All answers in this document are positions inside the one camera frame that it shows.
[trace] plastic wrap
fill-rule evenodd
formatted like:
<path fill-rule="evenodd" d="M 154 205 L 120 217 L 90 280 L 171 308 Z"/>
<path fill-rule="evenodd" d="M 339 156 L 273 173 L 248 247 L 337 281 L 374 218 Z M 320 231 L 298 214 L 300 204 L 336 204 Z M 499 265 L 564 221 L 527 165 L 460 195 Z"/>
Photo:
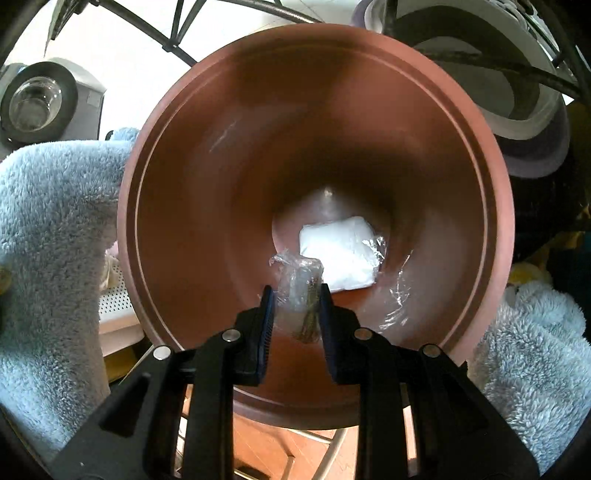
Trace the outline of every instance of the plastic wrap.
<path fill-rule="evenodd" d="M 280 263 L 275 325 L 304 343 L 320 337 L 318 300 L 323 266 L 317 258 L 307 258 L 288 250 L 273 256 L 269 264 Z"/>
<path fill-rule="evenodd" d="M 373 285 L 386 256 L 386 243 L 363 217 L 354 216 L 304 225 L 300 231 L 300 254 L 322 262 L 323 281 L 335 293 Z"/>
<path fill-rule="evenodd" d="M 372 300 L 362 305 L 355 312 L 362 325 L 376 325 L 374 330 L 385 332 L 395 325 L 404 326 L 408 321 L 406 301 L 411 293 L 411 286 L 406 280 L 405 267 L 410 260 L 410 252 L 395 274 L 378 274 L 372 287 Z"/>

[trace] wooden floor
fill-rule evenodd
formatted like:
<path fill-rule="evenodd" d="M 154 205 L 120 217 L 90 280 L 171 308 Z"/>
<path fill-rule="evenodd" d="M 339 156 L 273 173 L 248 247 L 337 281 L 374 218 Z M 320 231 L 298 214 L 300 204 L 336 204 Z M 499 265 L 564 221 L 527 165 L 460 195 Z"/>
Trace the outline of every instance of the wooden floor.
<path fill-rule="evenodd" d="M 192 385 L 187 389 L 183 415 L 189 413 Z M 177 451 L 184 448 L 186 421 L 181 420 Z M 327 480 L 352 480 L 355 473 L 357 453 L 357 427 L 347 430 L 337 458 L 330 468 Z M 332 437 L 334 430 L 318 431 L 320 435 Z M 297 433 L 279 427 L 272 427 L 234 414 L 234 467 L 248 465 L 268 475 L 271 480 L 280 480 L 287 457 L 295 457 L 289 480 L 310 480 L 328 448 L 327 444 L 310 440 Z"/>

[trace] terracotta bowl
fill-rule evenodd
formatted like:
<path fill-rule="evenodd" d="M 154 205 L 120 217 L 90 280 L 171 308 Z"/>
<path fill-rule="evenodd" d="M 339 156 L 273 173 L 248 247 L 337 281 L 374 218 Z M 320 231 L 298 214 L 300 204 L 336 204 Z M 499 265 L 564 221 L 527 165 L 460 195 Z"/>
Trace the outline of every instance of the terracotta bowl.
<path fill-rule="evenodd" d="M 360 28 L 291 25 L 194 66 L 144 125 L 125 170 L 119 248 L 150 339 L 193 348 L 256 306 L 269 258 L 303 224 L 363 216 L 389 243 L 378 283 L 339 293 L 409 348 L 470 354 L 505 287 L 514 214 L 478 107 L 410 47 Z M 276 330 L 259 388 L 235 409 L 285 427 L 355 424 L 358 389 L 322 344 Z"/>

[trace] fluffy fabric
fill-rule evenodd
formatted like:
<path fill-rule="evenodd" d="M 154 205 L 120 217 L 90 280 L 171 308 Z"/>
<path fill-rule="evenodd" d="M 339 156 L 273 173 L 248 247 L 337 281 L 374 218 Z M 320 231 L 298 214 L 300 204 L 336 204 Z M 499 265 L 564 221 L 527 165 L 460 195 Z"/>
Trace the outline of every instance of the fluffy fabric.
<path fill-rule="evenodd" d="M 109 394 L 99 282 L 137 131 L 31 145 L 0 164 L 0 405 L 49 462 Z"/>
<path fill-rule="evenodd" d="M 591 346 L 573 299 L 539 282 L 505 291 L 468 376 L 544 473 L 591 408 Z"/>

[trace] plastic bag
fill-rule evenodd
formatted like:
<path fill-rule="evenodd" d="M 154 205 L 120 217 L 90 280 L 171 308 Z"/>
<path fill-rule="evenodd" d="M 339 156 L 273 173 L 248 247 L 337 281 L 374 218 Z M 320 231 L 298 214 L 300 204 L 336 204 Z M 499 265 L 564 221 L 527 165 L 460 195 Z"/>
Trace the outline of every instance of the plastic bag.
<path fill-rule="evenodd" d="M 363 217 L 354 216 L 304 225 L 300 254 L 322 262 L 323 281 L 335 293 L 373 285 L 386 256 L 386 242 Z"/>
<path fill-rule="evenodd" d="M 320 337 L 318 301 L 323 266 L 317 258 L 284 250 L 269 260 L 281 264 L 276 294 L 275 325 L 304 343 Z"/>

